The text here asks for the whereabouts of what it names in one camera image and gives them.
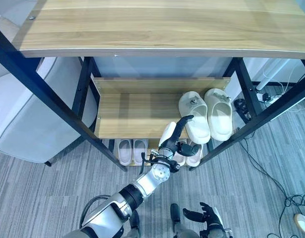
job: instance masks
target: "black metal leg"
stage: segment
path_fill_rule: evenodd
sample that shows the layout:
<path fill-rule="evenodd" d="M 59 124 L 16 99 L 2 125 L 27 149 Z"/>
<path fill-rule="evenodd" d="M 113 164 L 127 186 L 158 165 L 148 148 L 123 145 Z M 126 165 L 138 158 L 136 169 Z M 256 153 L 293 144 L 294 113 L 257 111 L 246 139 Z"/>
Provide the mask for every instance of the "black metal leg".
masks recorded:
<path fill-rule="evenodd" d="M 89 83 L 91 80 L 91 58 L 85 57 L 81 74 L 79 76 L 78 85 L 75 92 L 75 97 L 73 101 L 72 111 L 82 119 Z"/>
<path fill-rule="evenodd" d="M 206 163 L 211 160 L 213 157 L 217 156 L 224 150 L 231 147 L 236 142 L 244 139 L 249 134 L 253 133 L 255 130 L 269 122 L 271 119 L 275 118 L 280 113 L 284 112 L 292 105 L 300 101 L 305 97 L 305 78 L 298 82 L 292 89 L 285 93 L 280 99 L 275 103 L 266 108 L 258 116 L 251 119 L 243 128 L 237 131 L 232 137 L 216 147 L 212 152 L 209 152 L 204 158 L 201 159 L 201 162 L 198 166 Z M 189 170 L 193 171 L 197 167 L 191 167 Z"/>
<path fill-rule="evenodd" d="M 210 139 L 207 143 L 206 143 L 206 147 L 207 147 L 207 151 L 211 152 L 214 150 L 214 146 L 213 146 L 213 140 Z"/>
<path fill-rule="evenodd" d="M 109 149 L 112 153 L 114 152 L 114 147 L 115 147 L 115 140 L 113 140 L 113 139 L 109 140 L 108 149 Z"/>
<path fill-rule="evenodd" d="M 102 141 L 95 136 L 52 88 L 37 74 L 30 62 L 31 61 L 25 58 L 22 53 L 16 50 L 0 31 L 0 63 L 52 111 L 99 149 L 108 159 L 123 171 L 127 171 L 126 167 L 118 162 L 117 158 Z"/>
<path fill-rule="evenodd" d="M 262 112 L 260 102 L 258 101 L 256 95 L 255 87 L 252 84 L 243 58 L 233 58 L 233 61 L 250 117 L 253 118 Z"/>
<path fill-rule="evenodd" d="M 44 164 L 45 164 L 46 166 L 49 166 L 49 167 L 52 166 L 52 164 L 51 164 L 49 161 L 44 162 Z"/>

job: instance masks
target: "robotic arm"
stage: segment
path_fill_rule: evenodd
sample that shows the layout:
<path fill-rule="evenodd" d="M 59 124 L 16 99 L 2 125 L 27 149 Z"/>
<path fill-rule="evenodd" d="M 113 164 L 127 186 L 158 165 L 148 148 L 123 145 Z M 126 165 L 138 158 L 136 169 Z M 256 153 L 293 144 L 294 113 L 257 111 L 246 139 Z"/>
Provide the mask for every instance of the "robotic arm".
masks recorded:
<path fill-rule="evenodd" d="M 129 219 L 132 212 L 149 197 L 159 184 L 169 179 L 170 173 L 179 171 L 180 166 L 172 160 L 175 152 L 184 156 L 195 155 L 198 145 L 190 146 L 178 143 L 181 132 L 189 119 L 181 118 L 178 123 L 170 123 L 159 143 L 159 151 L 151 170 L 139 175 L 132 183 L 115 193 L 89 214 L 82 228 L 73 231 L 64 238 L 120 238 L 123 234 L 123 223 Z"/>

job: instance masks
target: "black cable on floor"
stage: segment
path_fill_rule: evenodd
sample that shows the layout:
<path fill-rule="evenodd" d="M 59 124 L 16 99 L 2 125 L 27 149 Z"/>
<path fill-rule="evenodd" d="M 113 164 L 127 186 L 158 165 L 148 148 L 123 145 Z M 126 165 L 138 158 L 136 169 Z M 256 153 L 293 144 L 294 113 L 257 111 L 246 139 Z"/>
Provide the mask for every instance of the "black cable on floor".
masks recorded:
<path fill-rule="evenodd" d="M 283 193 L 283 195 L 285 197 L 284 208 L 283 208 L 283 210 L 281 212 L 281 215 L 279 217 L 279 222 L 278 222 L 279 235 L 277 235 L 275 233 L 269 233 L 267 235 L 267 238 L 269 238 L 270 236 L 275 236 L 277 238 L 283 238 L 282 235 L 281 235 L 281 231 L 280 231 L 280 224 L 281 224 L 282 216 L 283 216 L 286 208 L 290 207 L 292 205 L 296 206 L 298 208 L 299 212 L 302 214 L 300 206 L 305 206 L 305 194 L 296 194 L 296 195 L 293 195 L 293 196 L 287 196 L 287 193 L 286 193 L 285 189 L 283 188 L 283 186 L 281 185 L 281 183 L 279 181 L 277 181 L 275 178 L 273 178 L 264 169 L 264 167 L 262 165 L 260 165 L 260 163 L 249 153 L 249 151 L 248 151 L 248 142 L 247 142 L 246 139 L 244 139 L 244 141 L 246 143 L 246 148 L 244 147 L 244 145 L 241 142 L 240 142 L 240 145 L 246 151 L 250 163 L 254 166 L 255 169 L 257 169 L 259 172 L 261 172 L 262 174 L 264 174 L 268 178 L 270 178 L 276 184 L 276 186 L 279 188 L 279 190 Z M 293 237 L 299 238 L 297 235 L 290 236 L 290 238 L 293 238 Z"/>

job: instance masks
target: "black cable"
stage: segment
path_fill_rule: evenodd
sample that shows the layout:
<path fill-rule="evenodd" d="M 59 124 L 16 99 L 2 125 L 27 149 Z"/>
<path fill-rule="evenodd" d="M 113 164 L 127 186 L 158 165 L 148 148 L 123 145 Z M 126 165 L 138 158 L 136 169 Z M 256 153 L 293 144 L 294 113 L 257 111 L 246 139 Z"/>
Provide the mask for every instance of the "black cable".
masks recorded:
<path fill-rule="evenodd" d="M 141 153 L 141 158 L 142 158 L 142 161 L 141 161 L 141 169 L 140 169 L 139 175 L 141 175 L 143 173 L 143 168 L 144 168 L 144 152 Z"/>
<path fill-rule="evenodd" d="M 296 206 L 299 210 L 299 212 L 302 214 L 302 211 L 300 209 L 300 206 L 305 206 L 305 194 L 296 194 L 293 196 L 287 196 L 287 193 L 285 191 L 285 189 L 283 188 L 283 186 L 280 184 L 279 181 L 277 181 L 275 178 L 273 178 L 265 169 L 262 165 L 260 165 L 260 163 L 249 153 L 248 151 L 248 142 L 246 139 L 245 143 L 246 143 L 246 148 L 244 147 L 244 145 L 240 142 L 241 147 L 246 151 L 249 161 L 250 163 L 254 166 L 255 169 L 257 169 L 259 172 L 261 172 L 262 174 L 266 175 L 268 178 L 270 178 L 275 184 L 276 186 L 279 188 L 279 190 L 283 193 L 284 197 L 285 197 L 285 202 L 284 202 L 284 208 L 281 212 L 281 215 L 279 217 L 279 222 L 278 222 L 278 232 L 279 235 L 275 234 L 275 233 L 269 233 L 267 235 L 267 238 L 269 238 L 271 235 L 274 235 L 277 238 L 283 238 L 281 235 L 281 231 L 280 231 L 280 224 L 281 224 L 281 219 L 282 216 L 286 210 L 287 207 L 290 207 L 292 205 Z M 292 235 L 290 236 L 290 238 L 299 238 L 297 235 Z"/>
<path fill-rule="evenodd" d="M 302 75 L 302 76 L 299 78 L 299 80 L 297 81 L 297 83 L 299 83 L 304 77 L 305 77 L 305 73 L 304 73 L 304 75 Z"/>
<path fill-rule="evenodd" d="M 167 157 L 167 156 L 165 156 L 165 155 L 158 155 L 158 157 L 160 157 L 160 156 L 163 156 L 163 158 L 159 158 L 160 160 L 167 160 L 167 159 L 169 159 L 169 157 Z M 142 159 L 142 163 L 141 163 L 141 169 L 140 169 L 139 175 L 143 173 L 144 163 L 145 163 L 145 162 L 146 162 L 146 163 L 150 163 L 150 164 L 164 165 L 164 166 L 168 167 L 169 170 L 171 170 L 171 167 L 170 167 L 170 165 L 168 165 L 168 164 L 164 164 L 164 163 L 159 163 L 159 162 L 151 161 L 150 159 L 149 159 L 149 160 L 144 159 L 144 153 L 141 153 L 141 159 Z"/>
<path fill-rule="evenodd" d="M 254 131 L 254 132 L 252 133 L 251 137 L 248 137 L 248 138 L 246 138 L 246 137 L 245 137 L 245 139 L 246 139 L 246 140 L 248 140 L 248 139 L 252 139 L 252 138 L 253 138 L 253 136 L 255 135 L 255 133 L 256 133 L 256 131 Z"/>
<path fill-rule="evenodd" d="M 86 203 L 86 205 L 83 209 L 82 215 L 81 215 L 81 219 L 79 220 L 79 228 L 82 228 L 82 224 L 84 222 L 86 213 L 88 212 L 88 209 L 90 208 L 90 206 L 97 200 L 101 200 L 101 199 L 106 200 L 109 197 L 110 197 L 110 195 L 99 195 L 99 196 L 93 197 L 91 200 L 89 200 Z"/>

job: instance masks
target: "wire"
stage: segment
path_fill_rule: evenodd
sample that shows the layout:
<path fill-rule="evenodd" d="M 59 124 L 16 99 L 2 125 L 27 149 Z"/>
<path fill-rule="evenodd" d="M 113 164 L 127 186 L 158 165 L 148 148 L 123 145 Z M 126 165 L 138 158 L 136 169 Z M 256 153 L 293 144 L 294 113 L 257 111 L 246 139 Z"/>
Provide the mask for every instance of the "wire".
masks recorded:
<path fill-rule="evenodd" d="M 163 156 L 163 158 L 158 158 L 159 160 L 167 160 L 169 159 L 169 157 L 165 156 L 165 155 L 158 155 L 158 157 L 160 156 Z M 164 163 L 159 163 L 159 162 L 154 162 L 154 161 L 151 161 L 151 160 L 146 160 L 144 159 L 144 153 L 141 153 L 141 159 L 142 159 L 142 162 L 141 162 L 141 169 L 140 169 L 140 172 L 139 172 L 139 175 L 141 175 L 143 173 L 143 169 L 144 169 L 144 163 L 150 163 L 150 164 L 158 164 L 158 165 L 164 165 L 166 167 L 169 168 L 169 170 L 171 170 L 171 167 L 168 165 L 168 164 L 164 164 Z"/>
<path fill-rule="evenodd" d="M 106 200 L 106 199 L 108 199 L 109 197 L 110 197 L 110 195 L 99 195 L 99 196 L 93 197 L 91 200 L 89 200 L 89 201 L 86 203 L 86 205 L 85 205 L 85 207 L 84 207 L 84 209 L 83 209 L 81 218 L 80 218 L 80 220 L 79 220 L 79 228 L 82 228 L 82 224 L 83 224 L 83 222 L 84 222 L 86 213 L 88 212 L 90 206 L 91 206 L 95 201 L 97 201 L 97 200 L 101 200 L 101 199 Z"/>
<path fill-rule="evenodd" d="M 299 83 L 304 77 L 305 77 L 305 73 L 304 73 L 304 75 L 302 75 L 302 76 L 299 78 L 299 80 L 297 81 L 297 83 Z"/>
<path fill-rule="evenodd" d="M 248 140 L 248 139 L 252 139 L 252 138 L 253 138 L 253 136 L 255 135 L 255 133 L 256 133 L 256 131 L 254 131 L 254 132 L 253 132 L 253 134 L 251 135 L 251 137 L 248 137 L 248 138 L 246 138 L 246 137 L 245 137 L 245 139 L 246 139 L 246 140 Z"/>
<path fill-rule="evenodd" d="M 278 232 L 279 232 L 279 235 L 277 235 L 275 233 L 269 233 L 267 235 L 267 238 L 269 238 L 270 236 L 275 236 L 277 238 L 283 238 L 282 235 L 281 235 L 281 231 L 280 231 L 280 224 L 281 224 L 281 219 L 283 217 L 283 214 L 284 214 L 286 208 L 290 207 L 292 205 L 296 206 L 298 208 L 299 212 L 302 214 L 300 206 L 305 206 L 305 194 L 296 194 L 296 195 L 293 195 L 293 196 L 287 196 L 287 193 L 286 193 L 285 189 L 283 188 L 283 186 L 281 185 L 281 183 L 279 181 L 277 181 L 275 178 L 273 178 L 265 170 L 265 168 L 262 165 L 260 165 L 260 163 L 249 153 L 249 151 L 248 151 L 248 142 L 247 142 L 246 139 L 244 139 L 244 140 L 245 140 L 245 143 L 246 143 L 246 148 L 244 147 L 244 145 L 241 142 L 239 142 L 239 143 L 240 143 L 241 147 L 246 151 L 250 163 L 254 166 L 255 169 L 257 169 L 259 172 L 261 172 L 262 174 L 264 174 L 268 178 L 270 178 L 275 183 L 275 185 L 279 188 L 279 190 L 283 193 L 283 195 L 285 197 L 284 208 L 283 208 L 283 210 L 281 212 L 281 215 L 279 217 L 279 222 L 278 222 Z M 290 236 L 290 238 L 293 238 L 293 237 L 299 238 L 297 235 Z"/>
<path fill-rule="evenodd" d="M 289 82 L 290 82 L 291 76 L 292 76 L 292 74 L 293 74 L 293 72 L 295 71 L 295 69 L 296 69 L 297 66 L 298 66 L 298 63 L 296 63 L 296 65 L 292 68 L 291 73 L 290 73 L 290 75 L 289 75 L 289 77 L 288 77 L 287 86 L 286 86 L 286 88 L 285 88 L 285 91 L 284 91 L 282 94 L 285 94 L 285 93 L 286 93 L 287 88 L 288 88 L 288 86 L 289 86 Z"/>
<path fill-rule="evenodd" d="M 265 74 L 265 67 L 262 68 L 262 75 L 263 75 L 265 78 L 269 78 L 269 79 L 271 79 L 271 80 L 274 80 L 274 78 L 270 78 L 270 77 L 268 77 L 268 76 Z M 274 80 L 274 81 L 277 82 L 277 83 L 279 83 L 279 84 L 281 85 L 281 87 L 282 87 L 282 93 L 281 93 L 281 94 L 284 94 L 285 90 L 284 90 L 283 84 L 282 84 L 281 82 L 279 82 L 279 81 L 276 81 L 276 80 Z"/>

